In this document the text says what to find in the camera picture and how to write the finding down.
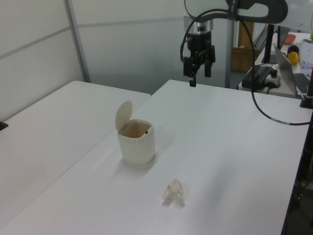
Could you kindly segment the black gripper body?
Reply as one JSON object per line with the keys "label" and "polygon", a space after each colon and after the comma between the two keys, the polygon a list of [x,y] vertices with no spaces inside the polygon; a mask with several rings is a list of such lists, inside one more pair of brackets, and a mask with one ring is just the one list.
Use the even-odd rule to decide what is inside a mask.
{"label": "black gripper body", "polygon": [[187,48],[190,51],[191,57],[196,57],[196,54],[201,54],[212,57],[212,38],[211,32],[203,34],[187,34]]}

